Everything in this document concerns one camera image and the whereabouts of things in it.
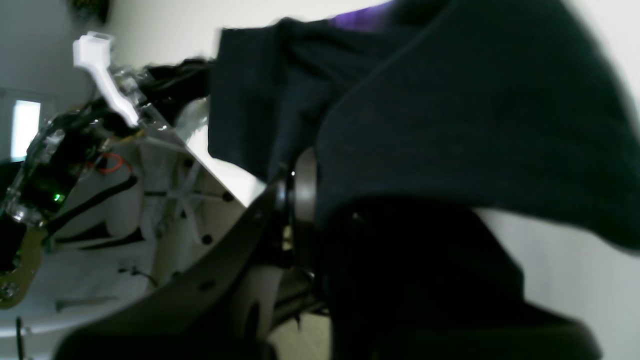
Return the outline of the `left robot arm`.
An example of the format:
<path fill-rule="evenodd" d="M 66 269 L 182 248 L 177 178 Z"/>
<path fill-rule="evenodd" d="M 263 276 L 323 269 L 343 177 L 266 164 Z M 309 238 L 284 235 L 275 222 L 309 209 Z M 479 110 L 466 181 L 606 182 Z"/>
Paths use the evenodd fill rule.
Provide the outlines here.
<path fill-rule="evenodd" d="M 114 147 L 157 128 L 173 129 L 178 113 L 205 98 L 212 59 L 188 58 L 178 64 L 148 64 L 140 70 L 110 68 L 106 85 L 131 105 L 128 124 L 109 95 L 62 112 L 39 128 L 22 159 L 1 163 L 1 309 L 26 296 L 41 263 L 42 245 L 67 223 L 109 198 L 128 191 L 138 176 L 110 186 L 70 210 L 68 197 L 93 173 L 117 172 L 125 161 L 107 167 Z"/>

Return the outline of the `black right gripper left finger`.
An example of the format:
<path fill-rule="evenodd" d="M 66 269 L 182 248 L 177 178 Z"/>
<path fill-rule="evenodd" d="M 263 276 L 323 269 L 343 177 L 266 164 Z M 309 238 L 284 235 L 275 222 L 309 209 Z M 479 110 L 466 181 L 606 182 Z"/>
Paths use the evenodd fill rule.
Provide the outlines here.
<path fill-rule="evenodd" d="M 151 294 L 73 331 L 56 360 L 274 360 L 279 325 L 321 308 L 313 271 L 318 164 L 281 167 L 225 237 Z"/>

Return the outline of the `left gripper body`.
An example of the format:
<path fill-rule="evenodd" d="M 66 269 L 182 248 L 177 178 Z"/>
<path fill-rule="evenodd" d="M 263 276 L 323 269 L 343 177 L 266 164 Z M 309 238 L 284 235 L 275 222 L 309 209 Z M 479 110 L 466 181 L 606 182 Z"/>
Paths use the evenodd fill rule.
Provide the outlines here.
<path fill-rule="evenodd" d="M 135 73 L 142 96 L 137 105 L 138 126 L 155 122 L 173 127 L 178 115 L 192 101 L 210 96 L 213 58 L 187 58 L 178 64 L 148 64 Z"/>

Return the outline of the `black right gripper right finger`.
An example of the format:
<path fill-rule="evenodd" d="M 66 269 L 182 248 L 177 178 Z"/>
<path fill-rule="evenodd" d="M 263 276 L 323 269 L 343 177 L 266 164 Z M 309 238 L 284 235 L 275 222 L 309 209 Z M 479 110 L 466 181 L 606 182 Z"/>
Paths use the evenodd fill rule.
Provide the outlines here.
<path fill-rule="evenodd" d="M 466 207 L 377 198 L 322 228 L 333 360 L 599 360 L 594 335 L 525 299 L 525 276 Z"/>

